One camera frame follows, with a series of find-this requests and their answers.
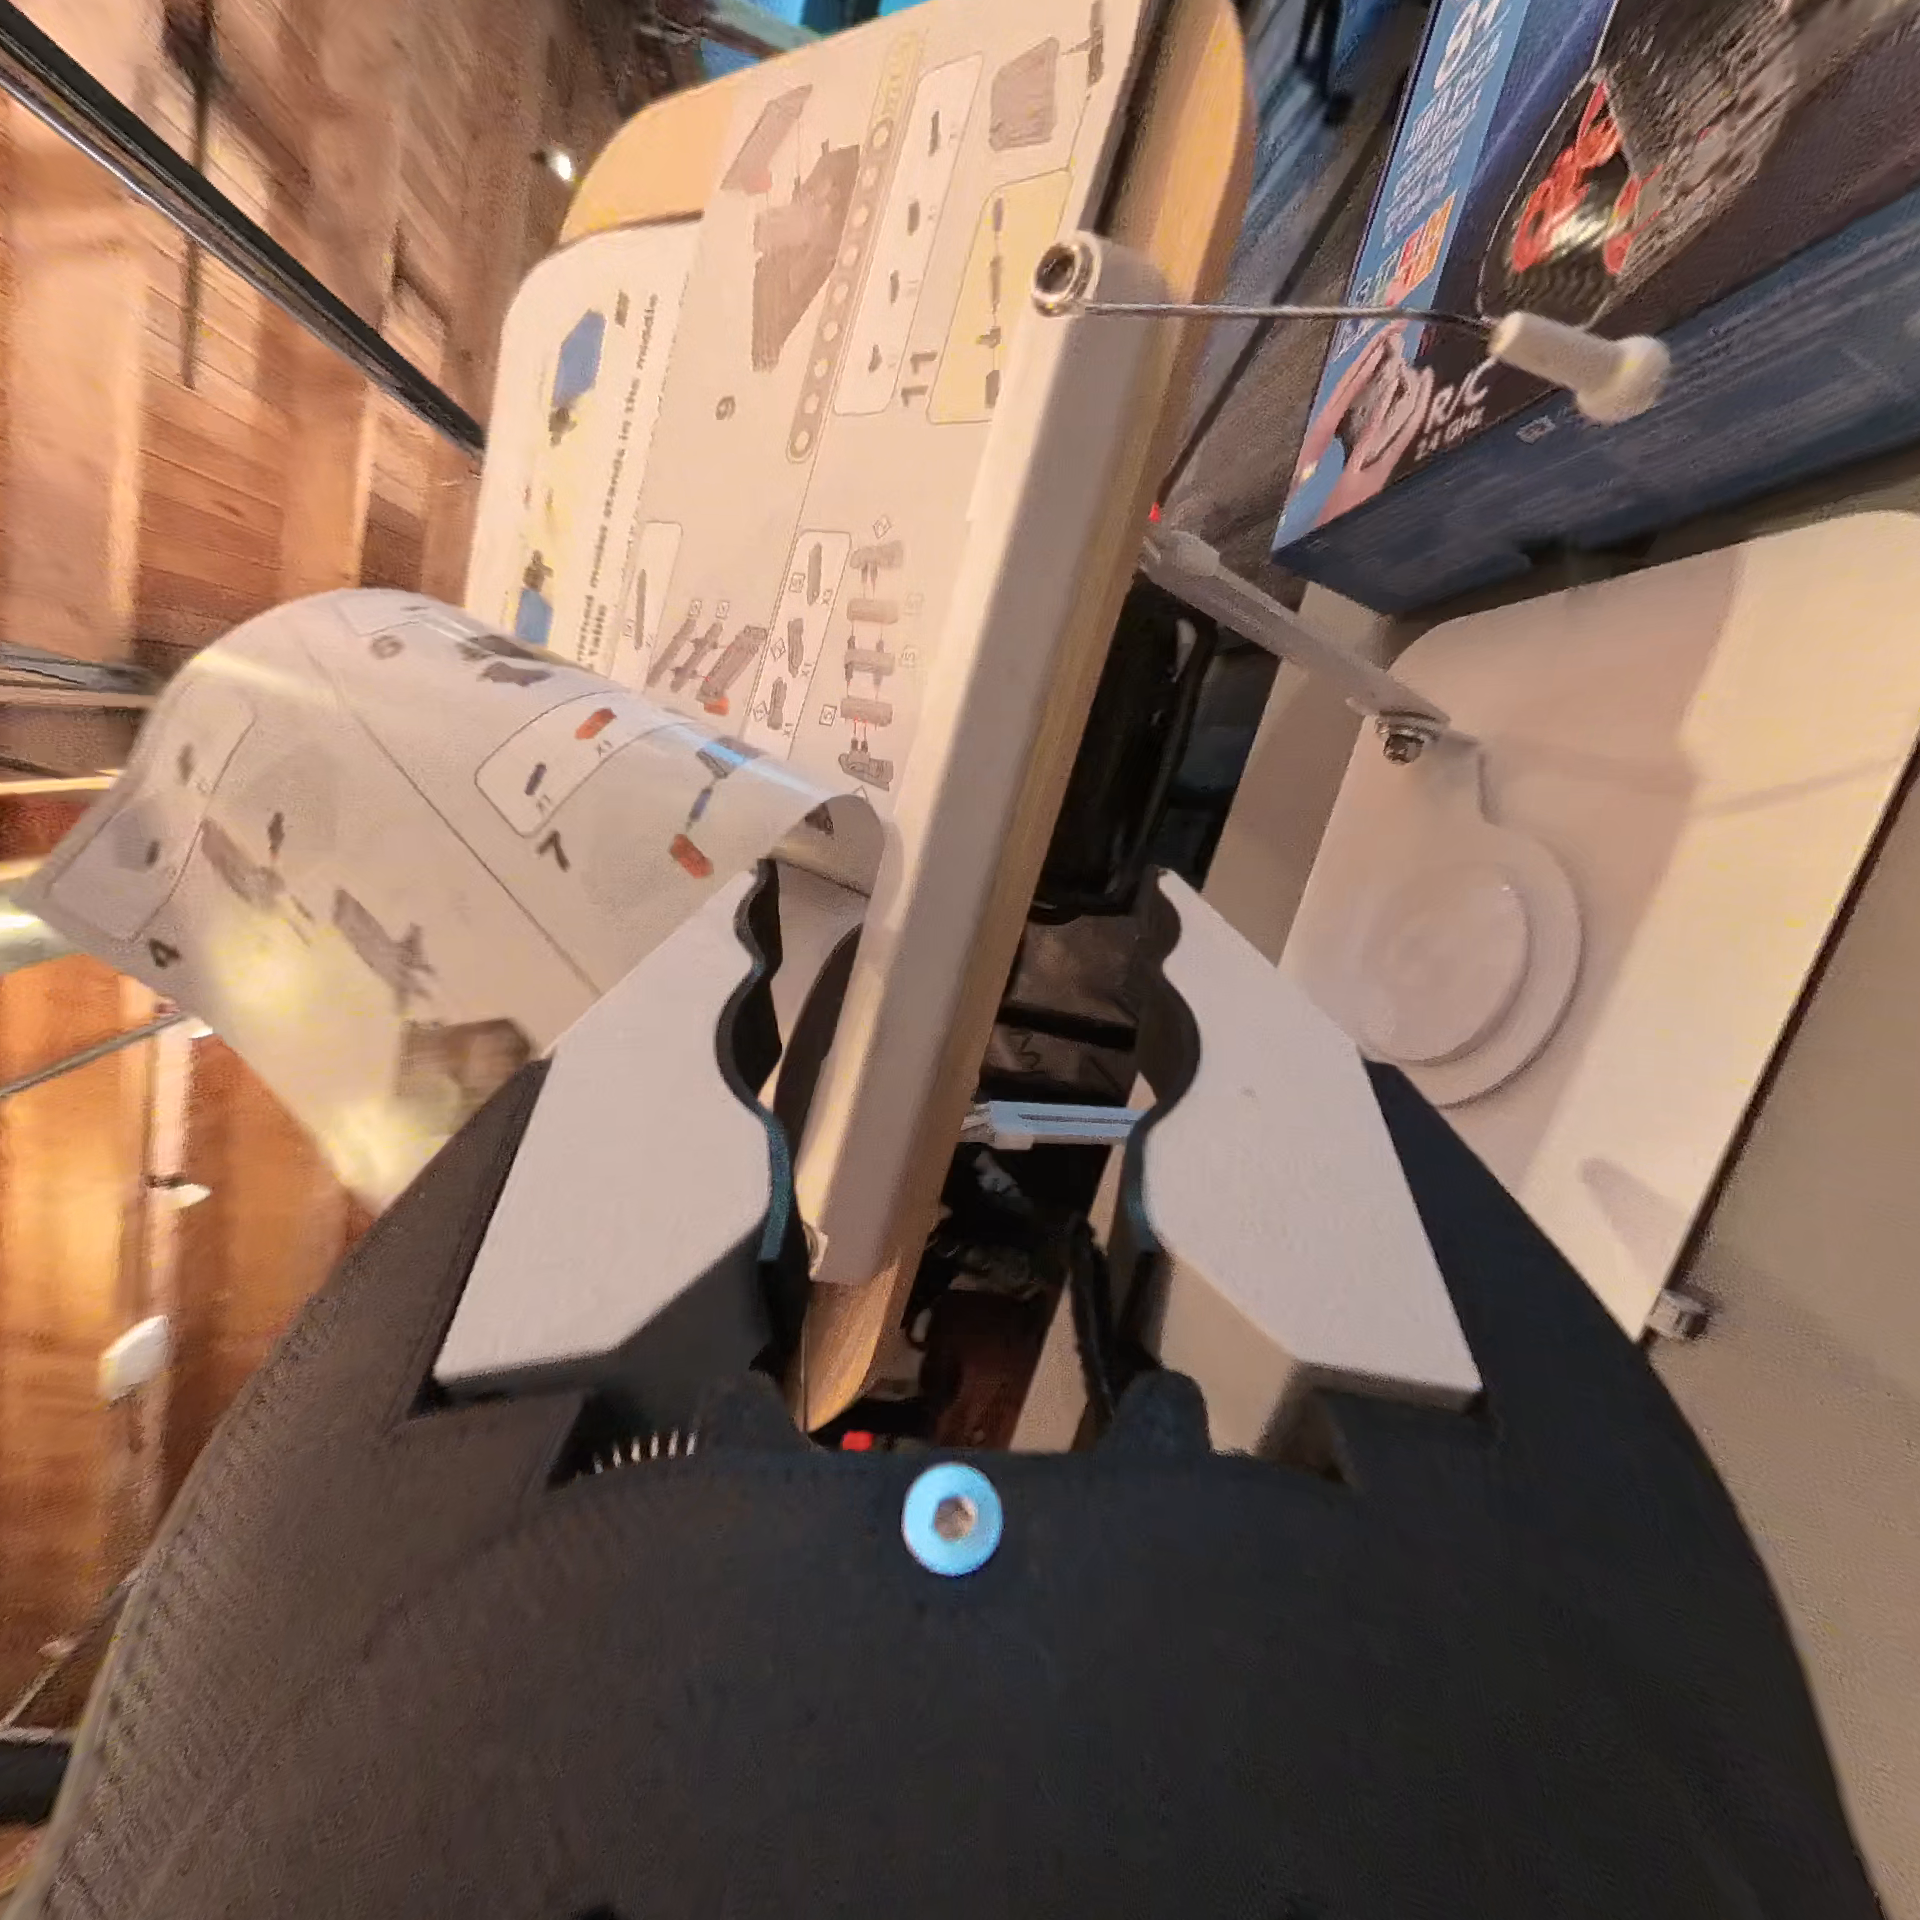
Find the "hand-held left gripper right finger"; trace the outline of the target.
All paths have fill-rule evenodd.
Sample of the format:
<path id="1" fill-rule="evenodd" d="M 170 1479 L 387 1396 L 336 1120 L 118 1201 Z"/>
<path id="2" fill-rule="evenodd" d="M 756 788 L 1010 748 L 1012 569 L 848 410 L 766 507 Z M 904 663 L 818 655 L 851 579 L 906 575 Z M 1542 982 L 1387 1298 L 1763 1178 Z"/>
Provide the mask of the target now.
<path id="1" fill-rule="evenodd" d="M 1120 1326 L 1218 1455 L 1283 1455 L 1326 1393 L 1461 1412 L 1482 1372 L 1356 1042 L 1187 880 L 1144 900 Z"/>

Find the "blue robot kit box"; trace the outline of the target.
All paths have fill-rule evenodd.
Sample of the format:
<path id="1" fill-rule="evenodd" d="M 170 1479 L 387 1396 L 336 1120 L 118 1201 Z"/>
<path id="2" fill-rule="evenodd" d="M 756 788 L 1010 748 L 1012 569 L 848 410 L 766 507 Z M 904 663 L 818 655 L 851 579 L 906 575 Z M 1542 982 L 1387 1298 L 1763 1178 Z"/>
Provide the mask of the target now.
<path id="1" fill-rule="evenodd" d="M 1916 444 L 1917 6 L 1434 6 L 1346 300 L 1672 354 L 1605 425 L 1467 334 L 1339 324 L 1272 561 L 1370 609 Z"/>

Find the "metal stand bracket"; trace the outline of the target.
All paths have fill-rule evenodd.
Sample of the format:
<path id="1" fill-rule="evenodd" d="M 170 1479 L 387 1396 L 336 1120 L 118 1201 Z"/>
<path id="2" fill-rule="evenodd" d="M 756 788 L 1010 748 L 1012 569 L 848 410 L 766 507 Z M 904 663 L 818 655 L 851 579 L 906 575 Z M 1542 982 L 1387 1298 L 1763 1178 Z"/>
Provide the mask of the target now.
<path id="1" fill-rule="evenodd" d="M 1413 764 L 1427 752 L 1476 754 L 1482 751 L 1474 736 L 1453 728 L 1450 715 L 1421 694 L 1241 579 L 1198 536 L 1150 522 L 1139 569 L 1154 588 L 1213 619 L 1218 630 L 1328 683 L 1345 706 L 1374 722 L 1387 761 Z"/>

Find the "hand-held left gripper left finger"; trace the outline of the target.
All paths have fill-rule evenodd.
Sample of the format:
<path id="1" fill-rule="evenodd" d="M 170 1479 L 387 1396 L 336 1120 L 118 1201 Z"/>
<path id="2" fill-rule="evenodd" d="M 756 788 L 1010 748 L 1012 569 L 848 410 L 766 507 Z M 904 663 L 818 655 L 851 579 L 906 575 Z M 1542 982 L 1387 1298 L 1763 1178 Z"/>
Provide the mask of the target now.
<path id="1" fill-rule="evenodd" d="M 762 1105 L 780 963 L 756 866 L 549 1050 L 438 1388 L 709 1388 L 792 1337 L 792 1153 Z"/>

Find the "white stand base with arms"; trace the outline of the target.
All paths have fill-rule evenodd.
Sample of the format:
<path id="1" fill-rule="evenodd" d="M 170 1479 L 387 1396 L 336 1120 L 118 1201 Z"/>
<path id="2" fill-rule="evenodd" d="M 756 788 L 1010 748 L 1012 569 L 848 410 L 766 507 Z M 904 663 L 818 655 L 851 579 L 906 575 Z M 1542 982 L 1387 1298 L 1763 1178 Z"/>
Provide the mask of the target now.
<path id="1" fill-rule="evenodd" d="M 788 1386 L 820 1428 L 873 1378 L 932 1227 L 977 1071 L 992 1038 L 1026 907 L 1041 886 L 1114 627 L 1130 592 L 1201 354 L 1194 320 L 1050 320 L 1029 297 L 1044 250 L 1076 233 L 1107 252 L 1096 290 L 1116 300 L 1209 297 L 1221 288 L 1253 179 L 1253 108 L 1235 6 L 1105 6 L 1093 106 L 1058 118 L 1041 148 L 992 142 L 992 82 L 1068 23 L 1043 6 L 923 6 L 676 91 L 618 130 L 576 187 L 556 256 L 600 233 L 692 227 L 709 283 L 732 283 L 748 227 L 732 179 L 750 122 L 780 91 L 812 108 L 843 91 L 862 130 L 889 130 L 880 200 L 907 183 L 906 110 L 940 64 L 980 56 L 968 135 L 942 201 L 961 230 L 906 278 L 906 322 L 880 331 L 888 398 L 937 351 L 928 401 L 877 439 L 862 398 L 858 324 L 877 316 L 896 247 L 848 212 L 853 263 L 813 304 L 838 324 L 792 402 L 780 478 L 748 481 L 720 425 L 691 425 L 667 390 L 644 482 L 717 484 L 728 556 L 766 571 L 787 520 L 853 534 L 826 504 L 846 452 L 921 588 L 923 542 L 957 540 L 921 610 L 937 614 L 915 734 L 888 788 L 882 854 L 848 993 L 808 1108 L 797 1206 L 813 1292 Z"/>

